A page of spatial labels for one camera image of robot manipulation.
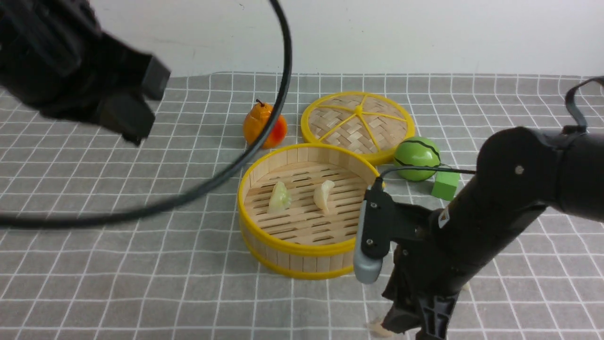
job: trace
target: bamboo steamer lid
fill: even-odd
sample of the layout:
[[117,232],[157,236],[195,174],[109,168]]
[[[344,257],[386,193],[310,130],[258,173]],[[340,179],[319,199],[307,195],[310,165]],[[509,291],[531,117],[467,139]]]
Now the bamboo steamer lid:
[[300,124],[307,143],[347,149],[372,165],[391,162],[399,144],[415,135],[413,119],[404,108],[364,92],[319,98],[304,110]]

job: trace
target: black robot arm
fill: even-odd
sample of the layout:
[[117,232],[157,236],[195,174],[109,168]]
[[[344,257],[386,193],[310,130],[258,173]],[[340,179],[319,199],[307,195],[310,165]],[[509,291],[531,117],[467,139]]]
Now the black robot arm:
[[480,149],[476,175],[444,209],[395,203],[381,177],[366,191],[355,249],[357,279],[375,282],[391,241],[397,244],[383,293],[393,302],[384,328],[403,333],[420,327],[418,340],[444,340],[463,285],[547,207],[604,221],[604,135],[587,133],[573,99],[587,82],[567,95],[576,126],[494,134]]
[[139,145],[170,71],[105,33],[88,0],[0,0],[0,83],[40,115]]

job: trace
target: green block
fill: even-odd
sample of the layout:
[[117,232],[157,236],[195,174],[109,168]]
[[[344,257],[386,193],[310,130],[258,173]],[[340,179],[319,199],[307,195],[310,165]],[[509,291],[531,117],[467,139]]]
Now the green block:
[[437,172],[432,188],[432,196],[452,201],[457,191],[460,174],[454,172]]

